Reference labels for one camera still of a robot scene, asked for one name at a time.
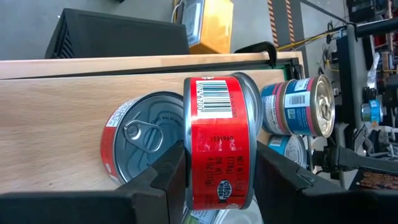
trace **cable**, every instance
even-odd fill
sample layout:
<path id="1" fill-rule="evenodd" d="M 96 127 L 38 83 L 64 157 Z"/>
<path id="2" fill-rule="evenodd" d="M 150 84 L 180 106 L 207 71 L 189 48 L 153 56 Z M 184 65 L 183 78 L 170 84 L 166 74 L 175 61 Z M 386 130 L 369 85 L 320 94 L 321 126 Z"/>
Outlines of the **cable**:
<path id="1" fill-rule="evenodd" d="M 311 41 L 311 40 L 316 40 L 316 39 L 325 37 L 326 35 L 328 35 L 328 33 L 327 34 L 318 34 L 318 35 L 316 35 L 314 37 L 309 37 L 309 38 L 306 38 L 306 39 L 303 39 L 303 40 L 300 40 L 300 41 L 297 41 L 297 42 L 294 42 L 294 43 L 291 43 L 291 44 L 288 44 L 288 45 L 285 45 L 285 46 L 281 46 L 281 47 L 278 48 L 278 50 L 284 50 L 284 49 L 292 48 L 292 47 L 295 47 L 295 46 L 300 45 L 302 43 L 306 43 L 306 42 Z"/>
<path id="2" fill-rule="evenodd" d="M 302 47 L 305 47 L 305 46 L 307 46 L 308 44 L 311 44 L 311 43 L 313 43 L 313 42 L 315 42 L 315 41 L 317 41 L 317 40 L 320 40 L 320 39 L 322 39 L 322 38 L 324 38 L 325 37 L 325 35 L 323 35 L 323 36 L 321 36 L 321 37 L 317 37 L 316 39 L 311 39 L 311 40 L 308 40 L 307 42 L 305 42 L 304 44 L 299 44 L 297 47 L 294 47 L 294 48 L 292 48 L 292 49 L 290 49 L 290 51 L 294 51 L 294 50 L 298 50 L 298 49 L 300 49 L 300 48 L 302 48 Z"/>
<path id="3" fill-rule="evenodd" d="M 177 12 L 178 7 L 181 6 L 181 4 L 182 4 L 183 1 L 184 1 L 184 0 L 180 0 L 180 2 L 178 2 L 178 4 L 174 7 L 173 13 L 172 13 L 172 21 L 171 21 L 171 23 L 174 23 L 175 12 Z"/>

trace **orange striped pole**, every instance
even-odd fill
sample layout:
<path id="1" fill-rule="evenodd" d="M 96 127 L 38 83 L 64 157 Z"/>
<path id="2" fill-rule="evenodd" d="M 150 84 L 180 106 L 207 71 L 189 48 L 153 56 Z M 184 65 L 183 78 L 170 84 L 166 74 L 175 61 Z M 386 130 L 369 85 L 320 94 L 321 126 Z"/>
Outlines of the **orange striped pole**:
<path id="1" fill-rule="evenodd" d="M 268 11 L 269 11 L 269 20 L 271 22 L 272 38 L 274 40 L 275 47 L 278 47 L 279 44 L 278 44 L 278 38 L 276 35 L 274 8 L 272 7 L 272 0 L 268 0 Z"/>
<path id="2" fill-rule="evenodd" d="M 286 11 L 287 11 L 287 22 L 289 23 L 289 37 L 291 43 L 294 43 L 294 30 L 293 30 L 293 20 L 292 20 L 292 10 L 290 8 L 290 0 L 285 0 Z"/>

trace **gray floor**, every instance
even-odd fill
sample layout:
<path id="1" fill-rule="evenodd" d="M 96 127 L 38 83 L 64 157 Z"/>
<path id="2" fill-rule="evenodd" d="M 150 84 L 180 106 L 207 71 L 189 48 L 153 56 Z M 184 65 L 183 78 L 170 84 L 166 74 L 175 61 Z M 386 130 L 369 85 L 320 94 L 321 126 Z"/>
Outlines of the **gray floor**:
<path id="1" fill-rule="evenodd" d="M 231 51 L 260 41 L 272 41 L 266 0 L 233 0 L 234 21 Z M 343 17 L 343 0 L 315 1 L 322 8 Z M 169 21 L 173 0 L 0 0 L 0 60 L 43 58 L 47 44 L 64 7 Z M 330 17 L 302 4 L 306 37 L 323 32 Z M 310 74 L 317 70 L 322 54 L 321 40 L 307 47 Z"/>

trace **black clamp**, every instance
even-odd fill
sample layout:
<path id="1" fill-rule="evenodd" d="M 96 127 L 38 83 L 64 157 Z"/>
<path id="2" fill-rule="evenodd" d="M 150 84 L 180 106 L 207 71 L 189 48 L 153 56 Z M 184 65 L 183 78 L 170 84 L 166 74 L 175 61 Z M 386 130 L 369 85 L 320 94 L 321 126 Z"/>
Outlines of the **black clamp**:
<path id="1" fill-rule="evenodd" d="M 268 53 L 269 56 L 268 64 L 271 66 L 271 68 L 275 68 L 277 60 L 277 49 L 275 45 L 271 42 L 264 41 L 261 43 L 252 44 L 250 46 L 235 51 L 236 54 L 261 53 L 261 52 Z"/>

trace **logo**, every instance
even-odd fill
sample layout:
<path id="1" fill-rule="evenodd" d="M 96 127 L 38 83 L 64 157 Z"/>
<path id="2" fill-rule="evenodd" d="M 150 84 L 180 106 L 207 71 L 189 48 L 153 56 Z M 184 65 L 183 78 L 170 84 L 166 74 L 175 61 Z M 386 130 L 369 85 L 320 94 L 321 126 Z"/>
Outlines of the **logo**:
<path id="1" fill-rule="evenodd" d="M 229 196 L 231 196 L 232 194 L 232 186 L 231 184 L 228 182 L 228 180 L 222 180 L 219 184 L 218 184 L 218 188 L 217 188 L 217 195 L 219 198 L 219 203 L 227 203 L 227 199 L 229 198 Z"/>

